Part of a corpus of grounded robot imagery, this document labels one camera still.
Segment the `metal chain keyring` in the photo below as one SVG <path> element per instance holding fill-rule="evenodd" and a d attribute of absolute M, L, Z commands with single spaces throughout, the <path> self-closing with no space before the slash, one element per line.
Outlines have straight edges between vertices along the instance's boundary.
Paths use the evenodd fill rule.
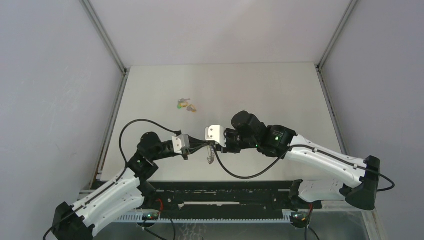
<path fill-rule="evenodd" d="M 212 165 L 216 159 L 216 153 L 215 153 L 214 147 L 212 145 L 209 145 L 207 147 L 207 152 L 208 152 L 207 162 L 209 165 Z"/>

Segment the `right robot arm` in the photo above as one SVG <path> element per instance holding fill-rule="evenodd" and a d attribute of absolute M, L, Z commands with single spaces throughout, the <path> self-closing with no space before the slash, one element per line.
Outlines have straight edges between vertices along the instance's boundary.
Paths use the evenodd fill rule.
<path fill-rule="evenodd" d="M 301 179 L 289 194 L 289 203 L 302 208 L 316 201 L 341 201 L 365 210 L 375 209 L 381 161 L 375 156 L 353 157 L 320 146 L 282 125 L 265 125 L 247 111 L 237 113 L 232 128 L 220 127 L 216 142 L 224 153 L 256 149 L 269 158 L 304 164 L 329 175 L 328 179 Z"/>

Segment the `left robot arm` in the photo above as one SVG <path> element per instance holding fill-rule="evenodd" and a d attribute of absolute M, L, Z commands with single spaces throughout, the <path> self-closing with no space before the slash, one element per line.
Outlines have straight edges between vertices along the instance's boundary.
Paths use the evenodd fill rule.
<path fill-rule="evenodd" d="M 116 176 L 85 198 L 56 208 L 50 233 L 58 240 L 92 240 L 128 211 L 153 207 L 156 190 L 148 180 L 159 169 L 155 161 L 176 156 L 187 160 L 206 144 L 187 134 L 161 141 L 156 133 L 145 133 L 136 153 Z"/>

